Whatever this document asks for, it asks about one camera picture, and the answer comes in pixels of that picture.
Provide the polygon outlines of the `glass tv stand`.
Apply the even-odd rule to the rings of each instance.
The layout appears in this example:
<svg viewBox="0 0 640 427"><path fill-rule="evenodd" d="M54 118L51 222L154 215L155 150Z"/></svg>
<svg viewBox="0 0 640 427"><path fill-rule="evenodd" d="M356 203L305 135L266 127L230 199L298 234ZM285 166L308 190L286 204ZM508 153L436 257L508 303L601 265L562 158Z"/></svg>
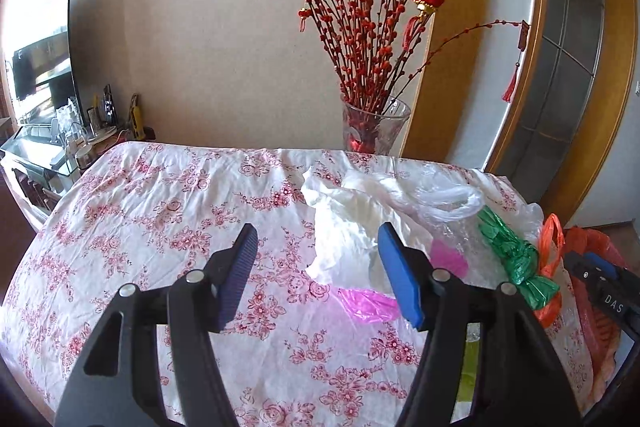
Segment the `glass tv stand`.
<svg viewBox="0 0 640 427"><path fill-rule="evenodd" d="M84 173L75 157L51 142L49 131L44 124L28 124L1 144L3 179L36 232Z"/></svg>

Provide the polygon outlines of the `small orange knotted bag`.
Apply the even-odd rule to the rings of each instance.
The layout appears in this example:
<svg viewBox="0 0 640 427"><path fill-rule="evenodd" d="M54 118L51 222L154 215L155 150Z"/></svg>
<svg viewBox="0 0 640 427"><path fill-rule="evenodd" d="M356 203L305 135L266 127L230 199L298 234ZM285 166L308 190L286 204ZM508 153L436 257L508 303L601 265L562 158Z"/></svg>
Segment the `small orange knotted bag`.
<svg viewBox="0 0 640 427"><path fill-rule="evenodd" d="M561 222L557 215L551 213L544 221L538 239L538 273L548 279L553 280L556 270L562 260L562 250L565 245L564 233ZM540 310L535 311L535 315L544 329L555 321L562 308L562 295L560 291L555 291L548 303Z"/></svg>

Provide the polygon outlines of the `yellow-green plastic bag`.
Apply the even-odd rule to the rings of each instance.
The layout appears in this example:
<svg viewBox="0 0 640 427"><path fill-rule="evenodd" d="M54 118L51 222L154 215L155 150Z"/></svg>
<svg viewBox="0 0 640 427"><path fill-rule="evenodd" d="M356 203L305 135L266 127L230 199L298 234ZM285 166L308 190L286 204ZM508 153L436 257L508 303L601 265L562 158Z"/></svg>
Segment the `yellow-green plastic bag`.
<svg viewBox="0 0 640 427"><path fill-rule="evenodd" d="M480 351L479 341L475 341L475 343L465 343L462 371L457 394L458 402L473 401L477 374L478 351Z"/></svg>

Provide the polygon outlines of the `pink plastic bag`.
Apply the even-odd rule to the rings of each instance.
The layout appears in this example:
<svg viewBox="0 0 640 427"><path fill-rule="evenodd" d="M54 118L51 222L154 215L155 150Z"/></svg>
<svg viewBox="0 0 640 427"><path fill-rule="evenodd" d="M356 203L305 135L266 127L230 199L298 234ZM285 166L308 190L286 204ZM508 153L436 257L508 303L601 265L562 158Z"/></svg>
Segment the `pink plastic bag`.
<svg viewBox="0 0 640 427"><path fill-rule="evenodd" d="M469 263L460 251L439 239L434 239L427 257L434 268L446 269L462 279L469 272ZM362 323L391 322L400 317L396 299L376 291L333 288L331 294L351 319Z"/></svg>

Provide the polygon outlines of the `yellow handled tool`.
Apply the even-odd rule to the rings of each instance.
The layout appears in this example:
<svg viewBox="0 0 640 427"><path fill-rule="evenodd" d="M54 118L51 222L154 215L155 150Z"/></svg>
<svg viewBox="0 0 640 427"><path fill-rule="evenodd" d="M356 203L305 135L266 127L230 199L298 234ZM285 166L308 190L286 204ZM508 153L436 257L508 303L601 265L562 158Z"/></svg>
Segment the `yellow handled tool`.
<svg viewBox="0 0 640 427"><path fill-rule="evenodd" d="M135 93L130 100L129 105L129 127L131 129L134 139L143 141L145 139L145 132L142 119L142 110L139 103L139 95Z"/></svg>

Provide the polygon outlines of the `clear bubble wrap sheet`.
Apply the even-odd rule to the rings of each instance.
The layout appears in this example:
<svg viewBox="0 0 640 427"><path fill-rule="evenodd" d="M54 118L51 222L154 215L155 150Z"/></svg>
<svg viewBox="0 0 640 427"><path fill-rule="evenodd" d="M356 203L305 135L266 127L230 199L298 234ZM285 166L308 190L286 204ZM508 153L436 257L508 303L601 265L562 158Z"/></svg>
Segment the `clear bubble wrap sheet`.
<svg viewBox="0 0 640 427"><path fill-rule="evenodd" d="M544 212L536 202L526 202L503 176L405 158L394 160L394 173L402 188L417 202L423 202L428 194L443 188L471 187L482 195L478 207L490 208L521 239L532 244L538 242ZM413 208L412 217L435 239L456 248L465 257L469 265L469 272L463 279L466 283L494 288L506 280L500 260L480 233L477 215L442 221L429 216L422 208Z"/></svg>

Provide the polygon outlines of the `clear glass vase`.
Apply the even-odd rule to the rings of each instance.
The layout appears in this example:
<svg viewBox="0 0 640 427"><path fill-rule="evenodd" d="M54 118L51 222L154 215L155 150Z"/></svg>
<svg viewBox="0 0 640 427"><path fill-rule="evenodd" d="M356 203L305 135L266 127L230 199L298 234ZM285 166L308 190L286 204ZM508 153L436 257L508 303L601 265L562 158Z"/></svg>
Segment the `clear glass vase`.
<svg viewBox="0 0 640 427"><path fill-rule="evenodd" d="M398 98L379 114L344 101L344 149L358 154L388 155L410 116L410 107Z"/></svg>

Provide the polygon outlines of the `wooden framed glass door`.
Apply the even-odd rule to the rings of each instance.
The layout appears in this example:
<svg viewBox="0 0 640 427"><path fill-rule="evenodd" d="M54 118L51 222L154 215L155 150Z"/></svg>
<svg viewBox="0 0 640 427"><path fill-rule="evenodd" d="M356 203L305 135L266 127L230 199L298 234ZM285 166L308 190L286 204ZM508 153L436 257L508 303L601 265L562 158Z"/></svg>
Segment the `wooden framed glass door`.
<svg viewBox="0 0 640 427"><path fill-rule="evenodd" d="M535 0L488 167L568 225L639 222L639 0Z"/></svg>

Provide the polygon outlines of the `white plastic bag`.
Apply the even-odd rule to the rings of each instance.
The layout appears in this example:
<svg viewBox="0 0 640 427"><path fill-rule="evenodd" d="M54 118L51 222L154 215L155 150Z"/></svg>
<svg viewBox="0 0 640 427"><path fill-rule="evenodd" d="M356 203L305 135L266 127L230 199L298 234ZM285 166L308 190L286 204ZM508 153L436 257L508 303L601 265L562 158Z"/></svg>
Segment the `white plastic bag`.
<svg viewBox="0 0 640 427"><path fill-rule="evenodd" d="M415 184L385 173L350 170L331 184L308 169L302 194L314 210L316 257L306 273L315 282L389 296L378 253L378 229L389 223L405 245L429 253L429 225L461 221L484 207L480 190L450 181Z"/></svg>

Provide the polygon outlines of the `green knotted plastic bag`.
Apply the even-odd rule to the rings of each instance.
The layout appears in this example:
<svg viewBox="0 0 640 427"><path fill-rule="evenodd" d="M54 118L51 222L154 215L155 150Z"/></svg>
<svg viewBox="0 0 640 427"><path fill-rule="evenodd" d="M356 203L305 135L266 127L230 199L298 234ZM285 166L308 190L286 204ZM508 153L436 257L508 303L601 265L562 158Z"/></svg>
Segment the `green knotted plastic bag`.
<svg viewBox="0 0 640 427"><path fill-rule="evenodd" d="M480 234L498 257L508 281L534 311L547 306L558 293L559 285L539 272L536 247L517 236L488 206L477 217Z"/></svg>

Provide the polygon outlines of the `flat screen television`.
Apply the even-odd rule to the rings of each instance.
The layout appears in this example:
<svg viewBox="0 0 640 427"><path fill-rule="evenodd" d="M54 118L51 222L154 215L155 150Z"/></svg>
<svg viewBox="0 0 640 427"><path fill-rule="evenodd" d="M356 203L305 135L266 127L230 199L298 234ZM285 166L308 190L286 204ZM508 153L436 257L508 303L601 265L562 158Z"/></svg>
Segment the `flat screen television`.
<svg viewBox="0 0 640 427"><path fill-rule="evenodd" d="M70 54L70 0L8 0L1 51L17 124L49 124L68 103L81 110Z"/></svg>

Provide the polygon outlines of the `red tassel hanging charm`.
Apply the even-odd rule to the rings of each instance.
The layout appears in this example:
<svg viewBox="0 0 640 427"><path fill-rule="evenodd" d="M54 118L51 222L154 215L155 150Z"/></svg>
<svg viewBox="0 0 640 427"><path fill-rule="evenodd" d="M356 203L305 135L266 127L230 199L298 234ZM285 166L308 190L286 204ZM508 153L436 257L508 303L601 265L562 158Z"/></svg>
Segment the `red tassel hanging charm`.
<svg viewBox="0 0 640 427"><path fill-rule="evenodd" d="M523 57L523 53L527 48L528 43L528 34L529 34L529 23L525 20L521 20L519 23L512 23L512 26L518 26L520 28L520 33L518 34L518 58L514 64L513 74L509 81L509 84L506 86L506 90L504 90L502 95L502 101L506 103L511 103L514 95L514 91L516 89L516 85L518 84L518 71L521 66L521 59Z"/></svg>

